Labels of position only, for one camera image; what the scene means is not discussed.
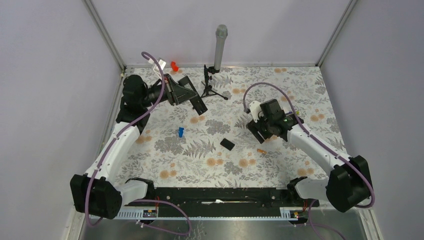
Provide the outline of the orange battery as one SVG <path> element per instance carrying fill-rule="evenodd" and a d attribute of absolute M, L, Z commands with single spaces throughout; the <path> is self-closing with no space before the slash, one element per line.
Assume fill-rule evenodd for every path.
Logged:
<path fill-rule="evenodd" d="M 258 153 L 261 153 L 261 154 L 264 154 L 264 155 L 266 155 L 267 154 L 267 151 L 265 151 L 265 150 L 262 150 L 262 149 L 257 149 L 257 152 Z"/>

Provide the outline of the black battery cover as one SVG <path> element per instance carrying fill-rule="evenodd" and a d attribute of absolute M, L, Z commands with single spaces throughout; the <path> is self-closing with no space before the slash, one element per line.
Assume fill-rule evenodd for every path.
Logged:
<path fill-rule="evenodd" d="M 228 139 L 226 139 L 226 138 L 224 138 L 224 139 L 220 142 L 220 145 L 221 145 L 222 147 L 224 147 L 225 149 L 227 149 L 228 151 L 232 151 L 232 150 L 233 150 L 233 148 L 235 147 L 235 144 L 234 144 L 232 141 L 230 141 L 230 140 L 228 140 Z"/>

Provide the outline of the black remote control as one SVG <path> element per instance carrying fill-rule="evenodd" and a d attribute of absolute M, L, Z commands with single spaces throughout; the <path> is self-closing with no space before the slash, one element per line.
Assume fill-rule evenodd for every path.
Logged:
<path fill-rule="evenodd" d="M 190 103 L 192 104 L 193 109 L 197 112 L 199 116 L 203 115 L 208 111 L 204 101 L 200 96 L 195 96 L 190 99 Z"/>

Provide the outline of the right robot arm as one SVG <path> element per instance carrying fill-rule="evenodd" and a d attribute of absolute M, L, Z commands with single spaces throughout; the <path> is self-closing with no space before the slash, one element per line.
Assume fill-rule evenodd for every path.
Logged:
<path fill-rule="evenodd" d="M 279 137 L 302 150 L 326 173 L 326 179 L 297 177 L 287 184 L 287 201 L 293 206 L 305 200 L 329 202 L 339 212 L 360 207 L 366 199 L 374 200 L 368 162 L 360 155 L 352 157 L 336 151 L 318 137 L 294 112 L 286 113 L 276 99 L 252 101 L 247 108 L 252 120 L 246 125 L 263 143 Z"/>

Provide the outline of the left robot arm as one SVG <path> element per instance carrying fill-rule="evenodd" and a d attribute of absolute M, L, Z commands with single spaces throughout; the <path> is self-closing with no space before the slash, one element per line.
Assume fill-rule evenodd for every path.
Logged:
<path fill-rule="evenodd" d="M 144 206 L 154 202 L 155 190 L 151 180 L 135 177 L 122 185 L 114 185 L 124 156 L 148 123 L 149 110 L 156 102 L 177 106 L 190 101 L 199 115 L 207 111 L 189 77 L 174 81 L 166 73 L 164 78 L 164 85 L 158 79 L 151 86 L 136 74 L 123 80 L 119 112 L 106 146 L 83 175 L 75 174 L 70 180 L 77 212 L 111 220 L 121 207 L 136 200 Z"/>

